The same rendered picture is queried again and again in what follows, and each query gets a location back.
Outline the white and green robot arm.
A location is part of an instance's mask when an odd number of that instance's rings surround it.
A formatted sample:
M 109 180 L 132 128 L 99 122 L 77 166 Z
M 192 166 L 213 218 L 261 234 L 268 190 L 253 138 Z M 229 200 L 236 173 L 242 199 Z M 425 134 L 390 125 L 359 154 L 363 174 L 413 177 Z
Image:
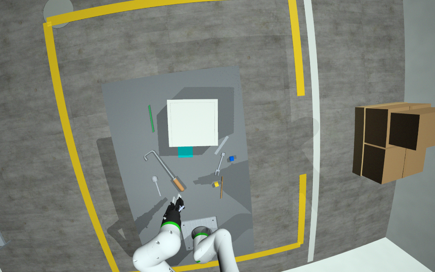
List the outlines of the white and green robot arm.
M 134 267 L 140 272 L 176 272 L 164 260 L 179 251 L 180 228 L 179 217 L 176 215 L 164 217 L 159 233 L 134 252 Z M 228 230 L 217 229 L 211 233 L 209 228 L 201 226 L 193 229 L 191 236 L 195 262 L 205 264 L 217 255 L 220 272 L 239 272 Z

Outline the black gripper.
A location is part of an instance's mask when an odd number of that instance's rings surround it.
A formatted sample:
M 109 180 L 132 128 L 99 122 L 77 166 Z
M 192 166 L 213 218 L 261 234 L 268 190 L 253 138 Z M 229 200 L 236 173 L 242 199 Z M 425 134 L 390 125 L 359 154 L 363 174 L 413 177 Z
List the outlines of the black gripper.
M 176 215 L 177 217 L 180 218 L 181 209 L 185 209 L 185 207 L 184 207 L 184 201 L 181 199 L 181 196 L 179 193 L 177 195 L 177 199 L 175 197 L 173 197 L 170 204 L 171 205 L 168 205 L 168 208 L 164 214 L 164 217 L 166 217 L 167 215 Z

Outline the teal square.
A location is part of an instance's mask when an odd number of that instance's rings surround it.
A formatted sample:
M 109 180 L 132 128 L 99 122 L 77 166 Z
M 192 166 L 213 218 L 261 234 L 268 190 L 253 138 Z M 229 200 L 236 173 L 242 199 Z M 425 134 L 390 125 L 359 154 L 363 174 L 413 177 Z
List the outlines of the teal square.
M 192 147 L 178 147 L 178 157 L 193 157 Z

